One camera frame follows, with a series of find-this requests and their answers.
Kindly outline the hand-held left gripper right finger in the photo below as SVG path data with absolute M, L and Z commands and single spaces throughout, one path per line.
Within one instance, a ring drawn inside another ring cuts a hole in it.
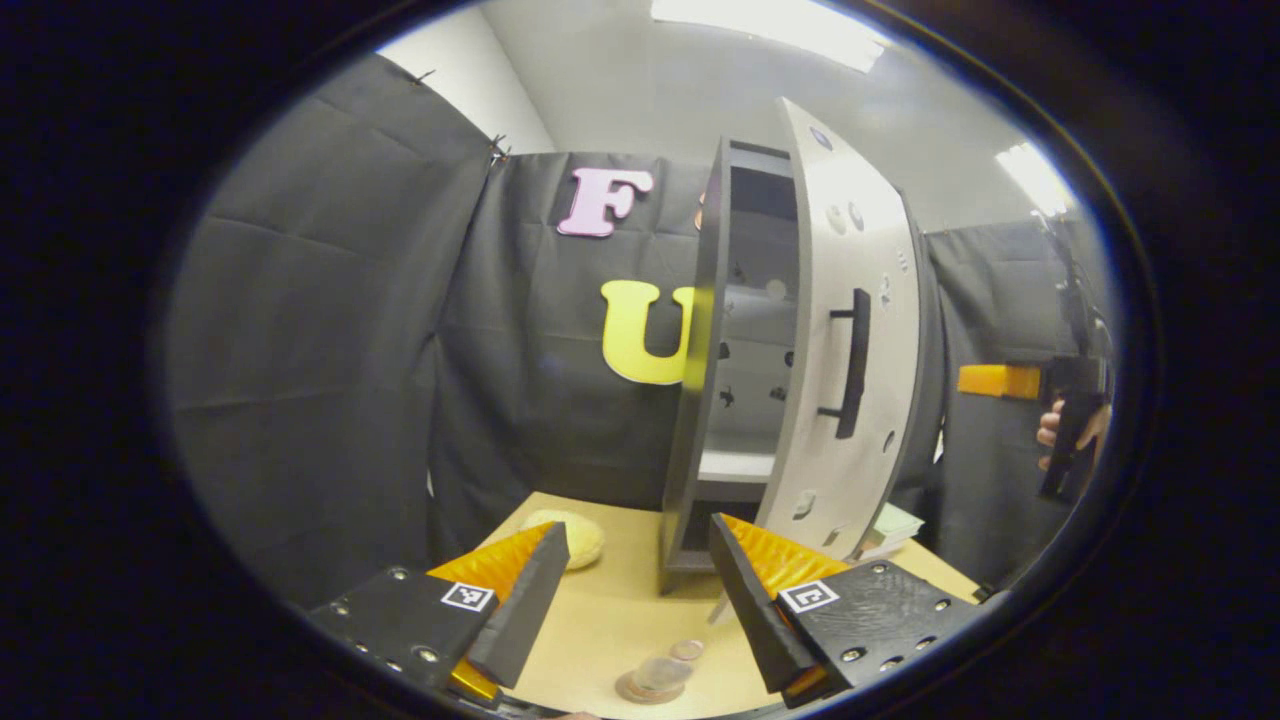
M 723 512 L 710 516 L 709 552 L 762 680 L 787 708 L 867 691 L 987 610 L 895 562 L 852 566 Z

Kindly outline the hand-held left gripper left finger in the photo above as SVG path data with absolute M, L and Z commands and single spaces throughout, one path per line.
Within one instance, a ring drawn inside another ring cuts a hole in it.
M 547 521 L 430 570 L 385 568 L 307 618 L 404 687 L 497 707 L 524 673 L 568 560 L 566 525 Z

